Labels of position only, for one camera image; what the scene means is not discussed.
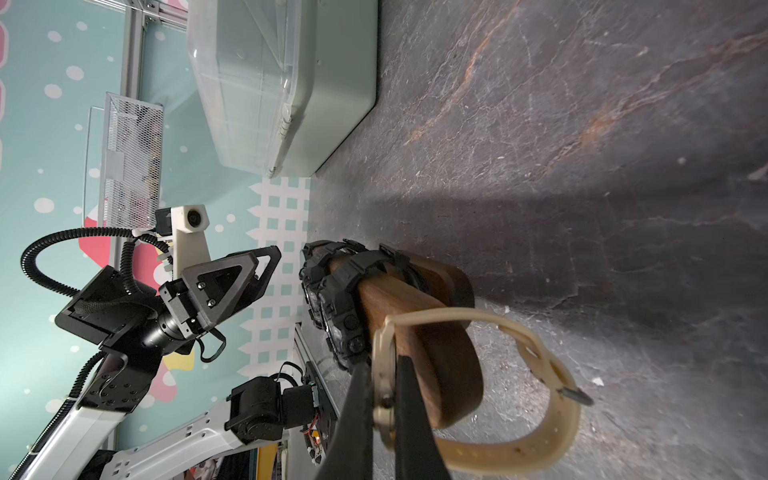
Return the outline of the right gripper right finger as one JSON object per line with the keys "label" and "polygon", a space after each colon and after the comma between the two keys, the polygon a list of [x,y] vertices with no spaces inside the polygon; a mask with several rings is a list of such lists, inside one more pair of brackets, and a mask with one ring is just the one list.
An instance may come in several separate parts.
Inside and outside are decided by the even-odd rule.
{"label": "right gripper right finger", "polygon": [[396,362],[395,478],[450,480],[439,453],[416,377],[408,356]]}

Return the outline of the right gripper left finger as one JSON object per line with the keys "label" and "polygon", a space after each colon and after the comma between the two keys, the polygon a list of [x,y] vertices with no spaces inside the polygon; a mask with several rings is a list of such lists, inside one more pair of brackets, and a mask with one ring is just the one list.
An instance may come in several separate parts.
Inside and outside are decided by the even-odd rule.
{"label": "right gripper left finger", "polygon": [[368,363],[357,364],[317,480],[373,478],[373,387]]}

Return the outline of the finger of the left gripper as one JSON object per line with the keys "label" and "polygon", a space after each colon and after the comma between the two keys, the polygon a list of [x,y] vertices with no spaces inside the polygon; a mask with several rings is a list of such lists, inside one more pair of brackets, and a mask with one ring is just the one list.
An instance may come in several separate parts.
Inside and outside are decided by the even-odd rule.
{"label": "finger of the left gripper", "polygon": [[254,261],[255,270],[236,304],[237,312],[250,307],[266,294],[282,258],[282,252],[276,245],[249,250],[247,254]]}
{"label": "finger of the left gripper", "polygon": [[260,298],[258,256],[254,250],[185,268],[181,279],[196,322],[210,331]]}

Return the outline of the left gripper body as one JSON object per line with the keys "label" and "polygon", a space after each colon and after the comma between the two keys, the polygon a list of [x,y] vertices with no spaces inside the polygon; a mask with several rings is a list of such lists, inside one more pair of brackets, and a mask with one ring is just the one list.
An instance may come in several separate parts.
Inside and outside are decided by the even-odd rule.
{"label": "left gripper body", "polygon": [[166,336],[176,341],[190,341],[209,331],[183,280],[173,280],[161,285],[158,297],[162,302],[158,322]]}

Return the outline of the black band watch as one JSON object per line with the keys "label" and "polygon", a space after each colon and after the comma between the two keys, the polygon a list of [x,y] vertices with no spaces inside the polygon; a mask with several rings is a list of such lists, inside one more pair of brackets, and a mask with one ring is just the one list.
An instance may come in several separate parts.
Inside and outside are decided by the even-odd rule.
{"label": "black band watch", "polygon": [[318,295],[321,280],[330,274],[330,262],[339,256],[362,253],[366,250],[363,244],[350,239],[318,240],[304,245],[302,249],[304,264],[299,271],[299,278],[309,316],[316,328],[324,329]]}

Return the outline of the chunky black sport watch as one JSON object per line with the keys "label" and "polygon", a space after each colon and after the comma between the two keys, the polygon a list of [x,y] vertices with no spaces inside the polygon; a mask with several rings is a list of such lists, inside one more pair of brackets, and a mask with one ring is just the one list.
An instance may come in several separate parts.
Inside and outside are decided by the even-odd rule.
{"label": "chunky black sport watch", "polygon": [[351,372],[368,360],[370,340],[367,321],[358,310],[359,283],[390,260],[381,250],[349,256],[321,280],[318,298],[327,340],[339,366]]}

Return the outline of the wooden watch stand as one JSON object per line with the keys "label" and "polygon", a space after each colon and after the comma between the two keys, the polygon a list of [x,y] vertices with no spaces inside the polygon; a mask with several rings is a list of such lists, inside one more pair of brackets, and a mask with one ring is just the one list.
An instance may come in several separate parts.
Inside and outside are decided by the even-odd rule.
{"label": "wooden watch stand", "polygon": [[[475,306],[472,285],[457,267],[408,252],[430,285],[423,293],[403,281],[391,265],[362,280],[358,307],[367,321],[369,339],[385,317],[446,307]],[[476,350],[466,332],[468,320],[431,323],[395,330],[397,352],[409,356],[416,371],[426,412],[434,429],[456,424],[478,408],[483,376]]]}

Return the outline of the beige strap watch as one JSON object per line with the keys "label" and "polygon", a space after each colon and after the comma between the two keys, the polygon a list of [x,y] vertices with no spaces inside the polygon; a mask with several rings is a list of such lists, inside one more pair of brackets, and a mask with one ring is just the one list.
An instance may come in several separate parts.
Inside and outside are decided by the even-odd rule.
{"label": "beige strap watch", "polygon": [[[529,372],[549,393],[547,409],[530,433],[501,443],[440,438],[475,410],[484,379],[465,321],[494,325],[511,337]],[[443,307],[389,315],[372,340],[373,424],[396,454],[399,477],[438,478],[450,471],[524,475],[558,462],[578,433],[593,399],[532,330],[488,311]]]}

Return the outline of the black round-face watch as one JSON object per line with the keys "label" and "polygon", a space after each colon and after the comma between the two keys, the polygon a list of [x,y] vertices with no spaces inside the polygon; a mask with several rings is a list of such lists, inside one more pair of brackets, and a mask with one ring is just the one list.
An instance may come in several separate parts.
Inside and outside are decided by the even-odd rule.
{"label": "black round-face watch", "polygon": [[421,271],[412,263],[409,256],[383,243],[379,244],[379,251],[388,258],[394,271],[402,276],[405,283],[423,293],[430,292],[429,283]]}

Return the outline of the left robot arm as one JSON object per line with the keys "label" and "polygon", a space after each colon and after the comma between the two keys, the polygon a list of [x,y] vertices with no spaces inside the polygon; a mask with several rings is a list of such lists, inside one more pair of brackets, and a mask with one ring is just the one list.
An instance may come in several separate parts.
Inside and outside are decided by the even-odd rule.
{"label": "left robot arm", "polygon": [[258,441],[276,443],[316,419],[312,386],[278,372],[234,388],[189,428],[143,447],[105,451],[109,435],[148,393],[163,358],[201,347],[204,336],[217,335],[221,323],[261,299],[281,259],[275,246],[233,253],[185,267],[158,291],[137,282],[129,265],[105,267],[76,289],[37,264],[45,249],[67,240],[131,235],[124,228],[68,229],[34,241],[21,255],[30,280],[68,298],[56,325],[97,352],[13,471],[16,479],[162,479]]}

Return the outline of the translucent plastic storage box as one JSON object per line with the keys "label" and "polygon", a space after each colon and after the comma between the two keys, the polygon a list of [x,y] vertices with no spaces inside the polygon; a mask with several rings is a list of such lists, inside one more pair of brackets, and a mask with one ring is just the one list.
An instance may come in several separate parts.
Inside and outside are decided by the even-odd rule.
{"label": "translucent plastic storage box", "polygon": [[376,103],[376,1],[193,1],[186,42],[220,163],[313,175]]}

